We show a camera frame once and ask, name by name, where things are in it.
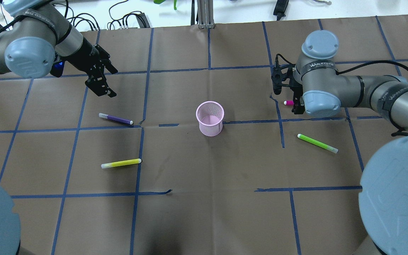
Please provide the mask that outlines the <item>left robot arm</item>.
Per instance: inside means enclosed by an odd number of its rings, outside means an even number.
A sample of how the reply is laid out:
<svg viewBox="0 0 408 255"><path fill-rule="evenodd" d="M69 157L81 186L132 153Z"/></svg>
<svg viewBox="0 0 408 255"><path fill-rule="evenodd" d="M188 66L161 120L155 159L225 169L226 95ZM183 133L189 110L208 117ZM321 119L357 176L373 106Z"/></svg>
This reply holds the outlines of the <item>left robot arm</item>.
<svg viewBox="0 0 408 255"><path fill-rule="evenodd" d="M88 75L85 85L97 96L116 96L104 74L118 72L109 53L84 38L49 0L3 0L2 6L13 17L13 29L0 29L0 75L60 77L57 64L68 61ZM0 186L0 255L16 255L21 248L21 220L12 209L12 198Z"/></svg>

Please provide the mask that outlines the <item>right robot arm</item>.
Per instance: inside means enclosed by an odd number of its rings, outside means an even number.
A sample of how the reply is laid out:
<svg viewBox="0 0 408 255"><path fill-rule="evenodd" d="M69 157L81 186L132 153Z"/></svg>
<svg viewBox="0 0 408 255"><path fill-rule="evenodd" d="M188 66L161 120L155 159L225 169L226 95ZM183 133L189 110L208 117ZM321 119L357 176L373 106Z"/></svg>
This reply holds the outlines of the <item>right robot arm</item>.
<svg viewBox="0 0 408 255"><path fill-rule="evenodd" d="M408 81L394 75L346 76L338 71L334 56L337 36L328 30L311 32L301 46L296 63L272 67L274 94L282 87L293 91L294 114L316 118L335 116L341 108L369 108L394 126L395 140L370 158L361 177L358 206L367 231L368 245L360 250L382 255L408 255ZM390 60L380 60L408 67Z"/></svg>

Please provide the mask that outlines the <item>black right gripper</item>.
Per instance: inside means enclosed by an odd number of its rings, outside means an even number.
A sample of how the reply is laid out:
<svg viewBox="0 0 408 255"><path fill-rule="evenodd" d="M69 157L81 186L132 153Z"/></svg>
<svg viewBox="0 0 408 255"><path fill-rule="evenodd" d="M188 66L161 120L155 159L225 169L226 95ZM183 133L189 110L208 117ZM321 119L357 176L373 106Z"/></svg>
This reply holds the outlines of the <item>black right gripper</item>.
<svg viewBox="0 0 408 255"><path fill-rule="evenodd" d="M301 115L305 112L303 102L303 86L294 78L296 65L291 63L281 54L276 54L274 66L271 71L271 80L273 92L279 95L283 87L288 87L293 91L293 108L292 113Z"/></svg>

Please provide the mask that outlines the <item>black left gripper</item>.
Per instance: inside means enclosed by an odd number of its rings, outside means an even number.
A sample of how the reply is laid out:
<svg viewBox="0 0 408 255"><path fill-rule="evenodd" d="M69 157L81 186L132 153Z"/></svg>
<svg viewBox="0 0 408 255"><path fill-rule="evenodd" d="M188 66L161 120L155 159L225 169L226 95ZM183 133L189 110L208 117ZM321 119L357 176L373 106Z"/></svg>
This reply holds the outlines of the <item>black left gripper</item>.
<svg viewBox="0 0 408 255"><path fill-rule="evenodd" d="M118 70L112 65L109 53L100 45L81 45L75 53L68 56L68 62L88 75L85 85L97 96L117 95L109 87L104 70L108 70L110 74L116 74Z"/></svg>

